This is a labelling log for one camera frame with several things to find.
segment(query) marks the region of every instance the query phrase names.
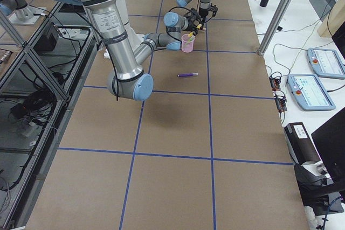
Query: black monitor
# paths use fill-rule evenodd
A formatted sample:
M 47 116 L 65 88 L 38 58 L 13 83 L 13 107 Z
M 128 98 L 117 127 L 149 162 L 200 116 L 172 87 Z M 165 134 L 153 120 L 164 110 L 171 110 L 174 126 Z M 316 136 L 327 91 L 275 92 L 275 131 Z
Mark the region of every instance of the black monitor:
M 329 190 L 345 198 L 345 108 L 312 133 L 315 147 L 334 185 Z

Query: white table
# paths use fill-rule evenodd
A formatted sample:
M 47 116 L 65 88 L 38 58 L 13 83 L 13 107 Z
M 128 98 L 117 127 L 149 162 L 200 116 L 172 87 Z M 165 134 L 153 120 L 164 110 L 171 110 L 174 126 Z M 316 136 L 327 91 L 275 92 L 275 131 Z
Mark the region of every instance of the white table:
M 267 7 L 260 7 L 260 0 L 248 0 L 250 9 L 252 12 L 253 20 L 255 22 L 257 34 L 265 33 L 274 12 L 280 2 L 280 0 L 270 0 Z M 309 0 L 292 0 L 280 26 L 283 30 L 294 30 L 302 29 L 307 25 L 311 25 L 319 19 L 316 12 L 314 11 Z M 289 47 L 297 47 L 308 49 L 310 47 L 319 47 L 324 44 L 330 43 L 332 39 L 330 38 L 320 38 L 317 29 L 321 22 L 315 23 L 302 31 L 293 32 L 279 32 L 276 33 L 264 55 L 266 65 L 272 68 L 272 72 L 279 71 L 283 75 L 288 74 L 288 70 L 276 62 L 274 62 L 273 48 L 275 44 L 284 44 Z M 259 41 L 263 39 L 262 36 L 258 36 Z M 336 45 L 331 43 L 325 48 L 335 49 L 338 51 Z M 300 50 L 293 50 L 283 46 L 277 45 L 275 47 L 274 53 L 276 60 L 279 63 L 291 68 L 296 56 Z M 291 74 L 312 74 L 313 71 L 307 61 L 307 52 L 301 51 L 297 57 L 295 65 L 291 69 Z M 345 85 L 345 80 L 339 79 L 327 79 L 320 78 L 324 87 L 327 90 L 336 89 Z M 324 124 L 328 119 L 330 119 L 334 114 L 345 107 L 345 88 L 338 91 L 329 93 L 330 97 L 336 105 L 335 110 L 331 111 L 303 111 L 295 102 L 294 97 L 287 91 L 285 87 L 287 77 L 283 76 L 281 79 L 281 88 L 286 93 L 287 96 L 287 112 L 285 112 L 285 119 L 282 126 L 286 126 L 291 122 L 303 122 L 309 134 L 316 130 L 320 125 Z M 326 223 L 326 230 L 343 230 L 345 226 L 345 213 L 332 214 L 328 216 L 329 221 Z M 322 225 L 322 217 L 318 217 L 319 224 Z

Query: control box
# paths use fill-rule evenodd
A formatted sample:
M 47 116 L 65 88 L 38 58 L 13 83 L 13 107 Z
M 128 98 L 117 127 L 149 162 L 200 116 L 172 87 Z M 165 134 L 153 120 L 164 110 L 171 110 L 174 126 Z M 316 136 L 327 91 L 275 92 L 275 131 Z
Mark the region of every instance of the control box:
M 315 164 L 321 159 L 302 122 L 289 123 L 284 127 L 289 152 L 298 164 Z

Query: white label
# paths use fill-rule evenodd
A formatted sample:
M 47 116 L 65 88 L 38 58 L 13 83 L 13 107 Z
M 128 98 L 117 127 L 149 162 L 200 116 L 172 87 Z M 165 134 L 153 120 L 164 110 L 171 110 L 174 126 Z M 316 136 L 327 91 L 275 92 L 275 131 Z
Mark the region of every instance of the white label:
M 100 32 L 111 32 L 120 25 L 114 10 L 94 14 L 94 18 Z
M 298 138 L 308 138 L 307 133 L 305 132 L 302 125 L 294 125 L 293 127 L 297 133 Z

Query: marker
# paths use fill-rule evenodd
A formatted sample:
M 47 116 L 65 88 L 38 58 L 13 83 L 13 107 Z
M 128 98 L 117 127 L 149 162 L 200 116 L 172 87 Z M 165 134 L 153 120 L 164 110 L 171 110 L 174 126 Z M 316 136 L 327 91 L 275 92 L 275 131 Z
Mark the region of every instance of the marker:
M 177 77 L 185 78 L 187 76 L 197 76 L 197 75 L 199 75 L 199 74 L 198 73 L 188 73 L 188 74 L 179 74 L 179 75 L 177 75 Z

